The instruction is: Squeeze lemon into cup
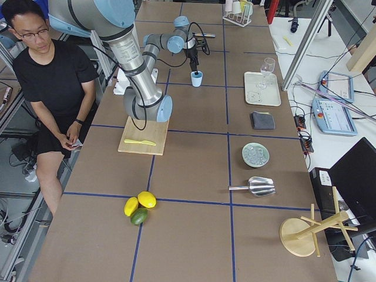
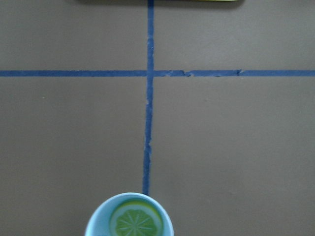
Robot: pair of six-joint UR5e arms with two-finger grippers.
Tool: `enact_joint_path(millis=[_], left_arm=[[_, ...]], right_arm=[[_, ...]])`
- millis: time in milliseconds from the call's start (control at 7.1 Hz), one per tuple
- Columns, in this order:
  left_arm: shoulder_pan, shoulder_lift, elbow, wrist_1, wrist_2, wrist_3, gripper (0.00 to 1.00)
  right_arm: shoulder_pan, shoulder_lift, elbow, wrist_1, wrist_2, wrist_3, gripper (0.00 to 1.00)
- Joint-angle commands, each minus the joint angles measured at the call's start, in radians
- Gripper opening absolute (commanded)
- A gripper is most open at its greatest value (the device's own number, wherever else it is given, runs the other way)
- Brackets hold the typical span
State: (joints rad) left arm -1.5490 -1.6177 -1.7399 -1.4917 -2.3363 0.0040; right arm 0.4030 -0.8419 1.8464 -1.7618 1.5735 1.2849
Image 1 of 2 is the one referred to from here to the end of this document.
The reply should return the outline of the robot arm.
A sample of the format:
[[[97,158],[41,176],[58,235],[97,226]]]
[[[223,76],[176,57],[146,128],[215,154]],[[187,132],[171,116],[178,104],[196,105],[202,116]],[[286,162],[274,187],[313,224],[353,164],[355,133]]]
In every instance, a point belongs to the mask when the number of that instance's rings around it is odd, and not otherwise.
[[[49,1],[48,9],[53,29],[81,37],[95,31],[100,40],[109,44],[130,82],[124,94],[130,117],[155,122],[169,120],[172,98],[156,86],[151,72],[162,49],[171,53],[184,51],[191,59],[192,71],[197,70],[196,41],[186,16],[174,20],[173,33],[145,36],[145,48],[141,51],[132,33],[135,22],[132,1]]]

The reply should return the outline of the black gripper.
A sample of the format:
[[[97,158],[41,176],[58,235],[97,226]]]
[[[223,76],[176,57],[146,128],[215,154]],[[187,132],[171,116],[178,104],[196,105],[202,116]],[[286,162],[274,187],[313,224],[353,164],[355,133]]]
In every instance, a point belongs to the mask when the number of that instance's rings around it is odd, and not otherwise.
[[[197,73],[197,66],[199,65],[197,48],[194,46],[192,48],[186,49],[186,55],[190,59],[191,71]]]

